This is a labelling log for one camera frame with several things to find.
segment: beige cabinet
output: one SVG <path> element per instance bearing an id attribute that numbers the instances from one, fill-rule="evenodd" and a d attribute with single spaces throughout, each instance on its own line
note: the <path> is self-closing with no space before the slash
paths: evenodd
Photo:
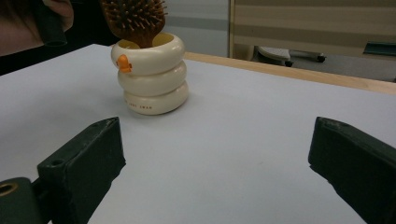
<path id="1" fill-rule="evenodd" d="M 230 10 L 231 57 L 266 46 L 396 59 L 363 53 L 369 42 L 396 44 L 396 0 L 231 0 Z"/>

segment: screw hole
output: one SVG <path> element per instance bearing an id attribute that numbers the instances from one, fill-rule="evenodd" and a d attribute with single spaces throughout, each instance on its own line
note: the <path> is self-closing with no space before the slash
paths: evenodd
<path id="1" fill-rule="evenodd" d="M 64 163 L 64 160 L 55 160 L 51 163 L 52 166 L 58 166 Z"/>
<path id="2" fill-rule="evenodd" d="M 0 197 L 8 195 L 17 188 L 18 188 L 18 184 L 16 183 L 6 183 L 0 185 Z"/>

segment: wall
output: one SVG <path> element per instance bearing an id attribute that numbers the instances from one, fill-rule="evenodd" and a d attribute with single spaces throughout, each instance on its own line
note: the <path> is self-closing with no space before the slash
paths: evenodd
<path id="1" fill-rule="evenodd" d="M 179 36 L 186 50 L 228 56 L 228 0 L 165 0 L 164 32 Z"/>

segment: brush bristles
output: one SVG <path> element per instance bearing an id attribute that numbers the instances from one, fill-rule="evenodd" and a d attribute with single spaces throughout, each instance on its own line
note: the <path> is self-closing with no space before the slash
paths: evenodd
<path id="1" fill-rule="evenodd" d="M 103 0 L 106 19 L 122 31 L 155 29 L 164 23 L 162 0 Z"/>

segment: white ceramic container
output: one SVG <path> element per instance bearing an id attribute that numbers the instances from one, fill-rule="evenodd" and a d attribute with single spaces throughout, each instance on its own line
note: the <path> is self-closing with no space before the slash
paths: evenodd
<path id="1" fill-rule="evenodd" d="M 113 46 L 111 60 L 119 69 L 124 99 L 133 111 L 158 115 L 186 101 L 189 87 L 184 52 L 183 41 L 167 33 L 158 34 L 149 49 L 140 49 L 127 40 Z"/>

